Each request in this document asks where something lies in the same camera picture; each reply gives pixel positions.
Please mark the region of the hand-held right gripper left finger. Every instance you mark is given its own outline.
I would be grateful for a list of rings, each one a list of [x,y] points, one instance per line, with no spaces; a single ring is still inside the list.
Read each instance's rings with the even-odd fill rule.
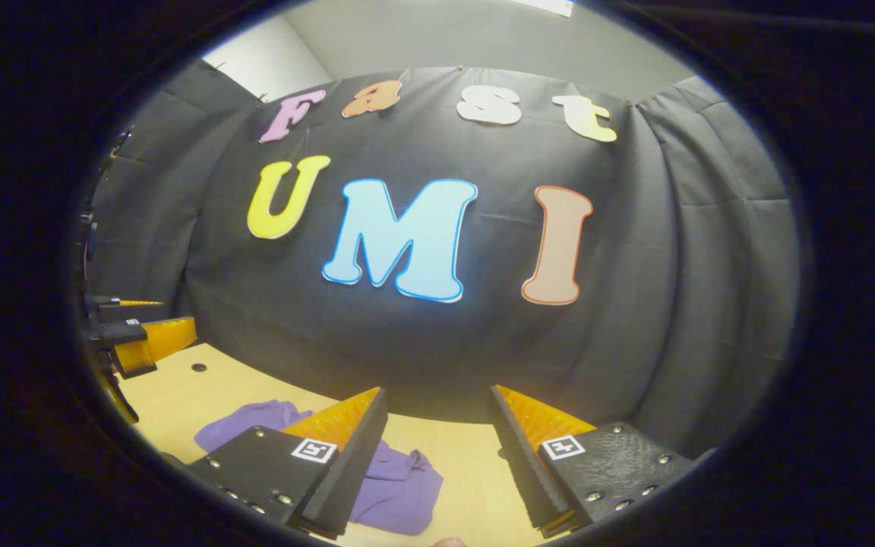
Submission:
[[[185,469],[272,526],[337,538],[387,419],[386,391],[374,387],[281,432],[250,427]]]

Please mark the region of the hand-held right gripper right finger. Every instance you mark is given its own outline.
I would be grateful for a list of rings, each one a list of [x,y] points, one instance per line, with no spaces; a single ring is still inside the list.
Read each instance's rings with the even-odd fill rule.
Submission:
[[[501,385],[491,387],[491,419],[531,524],[545,538],[607,523],[698,464],[627,422],[590,425]]]

